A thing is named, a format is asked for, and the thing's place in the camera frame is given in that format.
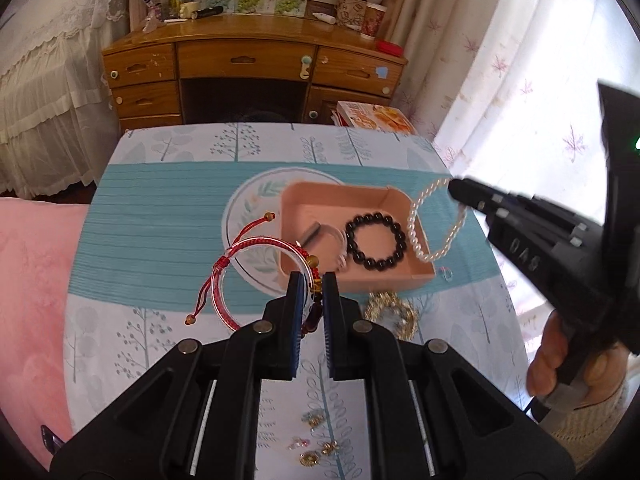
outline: floor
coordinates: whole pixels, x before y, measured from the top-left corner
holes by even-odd
[[[81,182],[77,182],[55,195],[39,195],[35,197],[34,200],[39,200],[41,202],[53,202],[55,204],[90,204],[91,200],[94,198],[94,194],[95,182],[92,182],[88,186],[84,186]],[[0,193],[0,198],[5,196],[15,197],[15,193],[13,191]]]

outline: desk drawer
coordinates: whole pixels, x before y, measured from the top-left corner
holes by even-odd
[[[313,84],[391,97],[401,73],[401,65],[377,57],[321,47]]]
[[[125,130],[139,130],[140,128],[153,128],[155,126],[175,126],[176,124],[182,124],[182,116],[180,114],[151,115],[120,120],[120,127],[123,133]]]
[[[121,119],[180,113],[175,81],[114,88],[112,93]]]
[[[172,43],[104,56],[110,88],[175,79]]]
[[[302,57],[316,48],[303,43],[265,40],[185,41],[178,44],[180,78],[256,77],[305,80]]]

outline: blue stripe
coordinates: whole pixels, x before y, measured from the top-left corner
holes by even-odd
[[[439,174],[331,164],[273,162],[179,162],[108,166],[86,217],[69,292],[93,300],[189,312],[200,285],[223,250],[222,213],[235,190],[274,168],[321,170],[347,184],[393,186],[410,197]],[[420,210],[431,247],[437,248],[456,215],[446,193],[431,196]],[[473,215],[439,266],[453,270],[420,291],[433,293],[499,273]],[[256,314],[269,297],[230,269],[225,295],[235,314]]]

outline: table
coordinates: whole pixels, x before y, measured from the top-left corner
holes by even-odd
[[[203,343],[229,332],[210,308],[193,326],[200,285],[247,221],[278,212],[292,180],[394,186],[411,197],[446,174],[421,137],[315,124],[200,124],[127,132],[89,209],[72,271],[65,320],[66,394],[74,431],[142,375],[175,342]],[[456,205],[437,192],[419,211],[433,247]],[[277,220],[256,234],[277,234]],[[527,358],[508,290],[480,225],[469,215],[439,272],[401,294],[420,312],[415,342],[445,339],[514,402],[524,407]],[[279,296],[274,254],[247,251],[225,279],[232,313],[258,319]],[[369,478],[364,387],[328,378],[322,327],[302,341],[298,377],[265,381],[258,428],[257,479]],[[310,438],[300,416],[322,407],[325,435],[344,452],[305,468],[287,449]]]

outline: curtain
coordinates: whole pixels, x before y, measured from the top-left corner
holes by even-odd
[[[596,82],[640,93],[640,42],[615,0],[405,0],[394,104],[451,173],[604,220]],[[550,311],[496,254],[533,358]]]

